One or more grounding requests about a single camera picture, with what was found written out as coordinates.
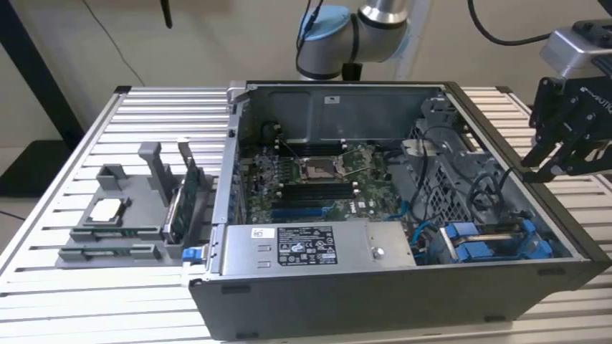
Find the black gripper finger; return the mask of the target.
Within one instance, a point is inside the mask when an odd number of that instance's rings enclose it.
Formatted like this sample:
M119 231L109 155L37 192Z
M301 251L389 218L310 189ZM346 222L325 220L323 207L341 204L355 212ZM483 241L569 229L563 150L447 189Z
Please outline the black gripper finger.
M527 183L547 183L558 176L586 176L606 173L606 142L581 142L557 149L537 171L523 174Z
M562 130L565 114L562 108L565 80L555 77L545 77L539 82L530 127L537 130L533 149L522 160L527 168L541 166L550 154L557 151L554 157L565 154L566 141Z

